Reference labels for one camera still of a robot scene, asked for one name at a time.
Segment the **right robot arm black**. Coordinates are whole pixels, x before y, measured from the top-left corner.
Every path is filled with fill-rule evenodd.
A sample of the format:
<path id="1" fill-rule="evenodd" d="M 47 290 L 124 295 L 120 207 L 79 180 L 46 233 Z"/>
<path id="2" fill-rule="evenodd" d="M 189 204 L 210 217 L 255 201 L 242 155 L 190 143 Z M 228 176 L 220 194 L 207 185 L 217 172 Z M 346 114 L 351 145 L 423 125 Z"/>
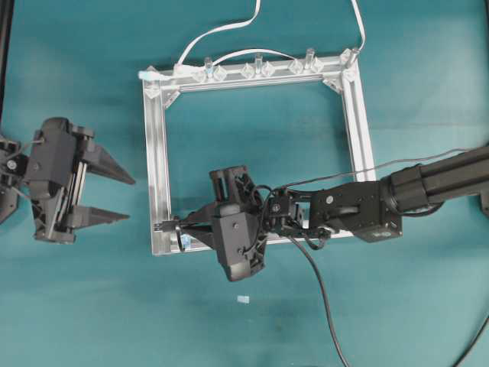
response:
<path id="1" fill-rule="evenodd" d="M 245 166 L 209 176 L 215 200 L 175 220 L 176 236 L 191 236 L 213 249 L 227 279 L 240 281 L 264 268 L 271 233 L 304 239 L 313 249 L 341 231 L 379 242 L 401 235 L 403 217 L 431 215 L 448 200 L 483 193 L 488 189 L 488 148 L 327 190 L 301 191 L 289 183 L 269 188 L 266 197 Z"/>

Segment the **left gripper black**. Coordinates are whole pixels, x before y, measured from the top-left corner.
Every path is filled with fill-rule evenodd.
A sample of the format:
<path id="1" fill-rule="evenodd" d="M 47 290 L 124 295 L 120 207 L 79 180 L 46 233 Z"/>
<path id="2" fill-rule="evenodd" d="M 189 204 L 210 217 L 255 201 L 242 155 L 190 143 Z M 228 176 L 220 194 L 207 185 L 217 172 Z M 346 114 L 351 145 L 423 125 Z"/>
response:
<path id="1" fill-rule="evenodd" d="M 133 185 L 135 180 L 100 145 L 93 133 L 63 117 L 45 120 L 34 134 L 24 182 L 34 219 L 34 238 L 60 244 L 74 243 L 74 229 L 111 224 L 130 216 L 91 206 L 74 206 L 79 167 L 86 151 L 88 172 Z M 70 227 L 66 224 L 70 214 Z"/>

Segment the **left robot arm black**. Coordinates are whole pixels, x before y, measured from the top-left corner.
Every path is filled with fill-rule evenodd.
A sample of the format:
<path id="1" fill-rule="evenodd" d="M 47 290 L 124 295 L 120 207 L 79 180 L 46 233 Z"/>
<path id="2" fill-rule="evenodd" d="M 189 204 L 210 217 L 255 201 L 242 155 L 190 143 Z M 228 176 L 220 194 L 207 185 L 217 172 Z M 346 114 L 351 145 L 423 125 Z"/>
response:
<path id="1" fill-rule="evenodd" d="M 1 139 L 1 220 L 23 196 L 32 208 L 37 241 L 71 244 L 77 229 L 110 224 L 127 215 L 80 205 L 87 174 L 133 185 L 133 177 L 95 142 L 93 130 L 56 117 L 25 145 Z"/>

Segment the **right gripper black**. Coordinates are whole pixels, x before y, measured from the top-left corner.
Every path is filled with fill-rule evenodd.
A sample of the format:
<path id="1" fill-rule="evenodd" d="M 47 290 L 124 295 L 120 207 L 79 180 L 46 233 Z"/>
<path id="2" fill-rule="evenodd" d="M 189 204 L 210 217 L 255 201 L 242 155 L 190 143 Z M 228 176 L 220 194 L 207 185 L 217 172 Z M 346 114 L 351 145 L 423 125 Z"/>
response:
<path id="1" fill-rule="evenodd" d="M 222 204 L 238 204 L 242 211 L 257 216 L 257 242 L 254 247 L 264 255 L 267 246 L 267 233 L 261 228 L 260 222 L 263 200 L 255 190 L 255 185 L 248 175 L 248 169 L 245 166 L 229 167 L 211 171 L 209 176 L 215 193 L 215 202 L 206 204 L 180 219 L 180 224 L 185 226 L 183 234 L 190 235 L 205 246 L 214 249 L 215 239 L 212 227 L 190 225 L 211 222 L 216 209 Z"/>

